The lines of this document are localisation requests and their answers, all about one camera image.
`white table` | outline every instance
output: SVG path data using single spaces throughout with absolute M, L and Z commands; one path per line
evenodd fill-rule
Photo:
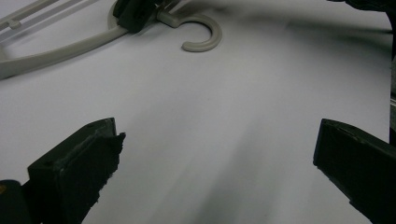
M 30 2 L 2 0 L 0 17 Z M 17 57 L 98 34 L 112 3 L 77 3 L 1 44 Z M 180 48 L 208 38 L 200 25 L 157 23 L 0 81 L 0 179 L 24 183 L 45 152 L 114 117 L 119 170 L 84 224 L 370 223 L 312 160 L 323 118 L 388 139 L 386 15 L 325 0 L 187 6 L 221 25 L 216 49 Z

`plastic hanger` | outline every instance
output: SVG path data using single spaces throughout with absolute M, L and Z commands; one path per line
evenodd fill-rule
M 10 27 L 11 29 L 18 29 L 21 27 L 21 19 L 32 15 L 33 13 L 55 3 L 56 1 L 58 0 L 38 0 L 29 6 L 8 15 L 7 17 L 0 20 L 0 30 L 3 30 L 7 27 Z M 215 21 L 204 15 L 192 15 L 184 18 L 174 16 L 167 12 L 170 6 L 174 5 L 172 2 L 173 1 L 166 0 L 160 5 L 156 5 L 155 18 L 158 21 L 161 21 L 173 28 L 177 28 L 179 25 L 185 22 L 198 22 L 206 26 L 212 34 L 208 40 L 201 43 L 185 42 L 182 46 L 184 50 L 191 52 L 202 52 L 211 50 L 219 44 L 222 34 L 219 25 Z M 0 79 L 23 74 L 76 57 L 82 53 L 96 49 L 122 35 L 127 34 L 128 30 L 120 27 L 118 25 L 118 19 L 113 16 L 115 6 L 116 3 L 112 6 L 107 15 L 107 31 L 99 35 L 83 39 L 74 44 L 16 59 L 9 59 L 2 51 L 0 46 Z

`hanger hook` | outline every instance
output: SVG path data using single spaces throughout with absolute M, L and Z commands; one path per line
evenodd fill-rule
M 165 23 L 172 28 L 177 28 L 185 22 L 197 22 L 206 26 L 210 30 L 210 33 L 212 35 L 208 40 L 204 42 L 184 42 L 182 48 L 186 51 L 203 52 L 211 50 L 219 44 L 222 38 L 221 28 L 218 23 L 211 18 L 201 14 L 195 14 L 188 17 L 180 18 L 178 16 L 170 14 L 169 12 L 166 12 L 165 10 L 160 10 L 160 12 L 157 14 L 157 20 Z

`gray plastic hanger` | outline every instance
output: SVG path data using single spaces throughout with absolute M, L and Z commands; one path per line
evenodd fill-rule
M 21 27 L 20 20 L 24 19 L 40 9 L 55 3 L 58 0 L 38 0 L 33 4 L 21 8 L 20 10 L 4 17 L 0 20 L 0 30 L 7 27 L 11 29 L 18 29 Z M 79 54 L 85 53 L 92 49 L 96 49 L 122 35 L 128 33 L 126 29 L 123 29 L 117 25 L 117 19 L 113 17 L 112 12 L 115 4 L 110 9 L 107 15 L 107 26 L 108 30 L 84 40 L 78 41 L 74 44 L 61 47 L 35 55 L 20 57 L 17 59 L 9 59 L 7 55 L 2 51 L 0 46 L 0 79 L 12 77 L 22 73 L 36 70 L 45 66 L 49 66 L 61 61 L 73 58 Z M 185 42 L 182 48 L 186 51 L 191 52 L 203 52 L 213 49 L 217 46 L 221 40 L 221 28 L 219 25 L 204 15 L 192 15 L 184 18 L 180 18 L 168 13 L 166 10 L 169 8 L 168 5 L 159 6 L 157 10 L 156 19 L 161 21 L 173 28 L 177 28 L 179 25 L 185 22 L 198 22 L 205 25 L 210 31 L 212 36 L 201 43 Z

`clothes hanger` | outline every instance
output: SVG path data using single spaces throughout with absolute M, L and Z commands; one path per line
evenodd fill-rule
M 0 31 L 7 27 L 11 29 L 20 28 L 20 20 L 57 1 L 38 0 L 27 7 L 11 13 L 0 19 Z M 201 43 L 185 42 L 182 46 L 184 50 L 203 52 L 215 48 L 222 38 L 219 25 L 209 17 L 200 14 L 182 18 L 170 14 L 169 10 L 177 3 L 178 1 L 172 0 L 119 0 L 113 4 L 107 15 L 107 31 L 68 46 L 34 55 L 9 59 L 0 46 L 0 79 L 23 74 L 76 57 L 82 53 L 96 49 L 128 32 L 136 34 L 144 28 L 145 24 L 152 18 L 152 15 L 154 15 L 155 20 L 173 28 L 177 28 L 185 22 L 198 22 L 210 30 L 212 35 L 208 40 Z

